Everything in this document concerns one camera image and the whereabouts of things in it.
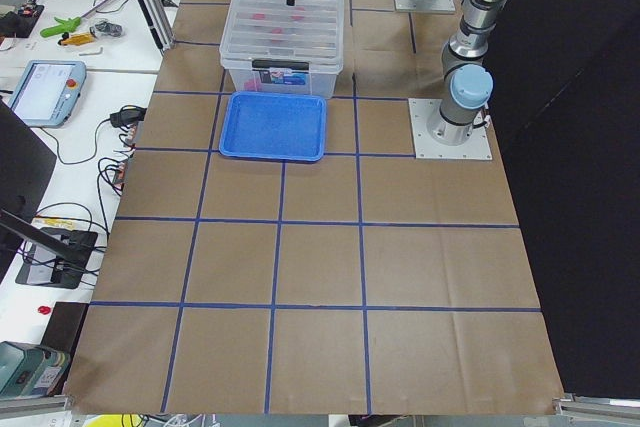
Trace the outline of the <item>red block in box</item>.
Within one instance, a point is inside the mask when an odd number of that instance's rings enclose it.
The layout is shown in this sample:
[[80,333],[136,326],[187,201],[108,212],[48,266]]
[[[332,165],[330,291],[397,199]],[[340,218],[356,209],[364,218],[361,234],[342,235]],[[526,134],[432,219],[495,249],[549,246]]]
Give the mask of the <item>red block in box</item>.
[[259,81],[256,81],[255,79],[251,79],[244,83],[243,89],[245,91],[260,92],[261,83]]

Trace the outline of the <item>blue plastic tray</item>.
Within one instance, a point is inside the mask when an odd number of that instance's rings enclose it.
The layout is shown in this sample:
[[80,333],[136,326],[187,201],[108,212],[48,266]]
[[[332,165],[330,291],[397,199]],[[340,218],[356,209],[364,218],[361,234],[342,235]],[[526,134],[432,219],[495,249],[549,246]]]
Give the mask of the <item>blue plastic tray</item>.
[[227,157],[316,162],[324,156],[327,101],[319,96],[236,92],[219,151]]

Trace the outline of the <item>black power adapter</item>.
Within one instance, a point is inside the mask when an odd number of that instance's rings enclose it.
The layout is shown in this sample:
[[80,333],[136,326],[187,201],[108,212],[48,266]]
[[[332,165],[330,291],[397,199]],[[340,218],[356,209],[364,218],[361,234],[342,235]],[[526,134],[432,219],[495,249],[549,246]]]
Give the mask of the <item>black power adapter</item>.
[[119,111],[109,116],[109,122],[112,127],[120,128],[130,126],[137,122],[143,121],[146,116],[147,109],[139,106],[124,106]]

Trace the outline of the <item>yellow small tool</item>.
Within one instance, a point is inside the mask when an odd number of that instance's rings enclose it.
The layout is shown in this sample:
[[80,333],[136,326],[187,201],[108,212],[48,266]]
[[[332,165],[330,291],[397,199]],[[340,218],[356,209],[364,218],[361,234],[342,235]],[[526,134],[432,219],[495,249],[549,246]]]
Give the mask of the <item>yellow small tool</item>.
[[95,42],[96,40],[97,37],[91,32],[84,32],[79,34],[70,34],[68,32],[65,32],[58,41],[58,44],[60,46],[80,46]]

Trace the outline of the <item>green plastic tool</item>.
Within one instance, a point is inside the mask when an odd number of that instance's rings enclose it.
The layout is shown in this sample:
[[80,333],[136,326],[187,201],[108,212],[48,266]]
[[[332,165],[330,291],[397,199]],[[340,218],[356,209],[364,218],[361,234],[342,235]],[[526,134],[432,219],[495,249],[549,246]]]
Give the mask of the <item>green plastic tool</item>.
[[80,17],[73,17],[62,19],[55,17],[56,24],[51,27],[46,27],[40,31],[40,36],[43,38],[50,38],[56,35],[62,35],[64,33],[74,32],[81,24],[82,19]]

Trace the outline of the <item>teach pendant tablet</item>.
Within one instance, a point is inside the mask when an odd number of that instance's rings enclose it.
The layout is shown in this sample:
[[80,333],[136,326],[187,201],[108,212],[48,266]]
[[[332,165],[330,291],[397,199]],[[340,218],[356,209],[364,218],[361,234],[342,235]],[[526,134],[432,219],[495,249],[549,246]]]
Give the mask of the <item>teach pendant tablet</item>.
[[32,60],[8,106],[29,127],[60,127],[74,110],[86,74],[82,61]]

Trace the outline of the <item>brown paper table cover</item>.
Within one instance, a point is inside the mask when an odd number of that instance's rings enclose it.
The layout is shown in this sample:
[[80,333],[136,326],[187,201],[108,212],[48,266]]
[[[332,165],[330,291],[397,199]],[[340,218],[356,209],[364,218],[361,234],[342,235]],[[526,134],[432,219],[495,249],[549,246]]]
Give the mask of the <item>brown paper table cover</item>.
[[86,413],[546,414],[563,387],[499,157],[418,160],[456,16],[346,0],[312,164],[218,152],[230,0],[183,0],[65,390]]

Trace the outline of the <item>black monitor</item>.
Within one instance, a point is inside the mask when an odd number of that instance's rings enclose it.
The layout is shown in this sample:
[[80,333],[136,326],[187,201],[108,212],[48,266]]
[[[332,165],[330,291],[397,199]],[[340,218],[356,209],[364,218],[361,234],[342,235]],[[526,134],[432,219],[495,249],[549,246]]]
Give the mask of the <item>black monitor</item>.
[[56,155],[4,102],[1,102],[1,211],[21,220],[7,229],[1,218],[1,280],[15,251],[31,240],[31,222],[42,201],[56,165]]

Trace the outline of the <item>black monitor stand base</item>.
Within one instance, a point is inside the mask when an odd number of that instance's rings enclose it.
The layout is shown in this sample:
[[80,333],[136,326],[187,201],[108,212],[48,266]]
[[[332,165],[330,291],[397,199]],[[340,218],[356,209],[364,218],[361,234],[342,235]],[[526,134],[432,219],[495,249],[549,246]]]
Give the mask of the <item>black monitor stand base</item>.
[[22,265],[16,283],[34,287],[76,289],[81,283],[91,285],[85,276],[97,276],[97,271],[89,270],[87,264],[95,251],[98,234],[92,231],[68,230],[45,227],[42,231],[61,241],[73,250],[86,255],[85,260],[73,263],[46,248],[24,241],[18,249]]

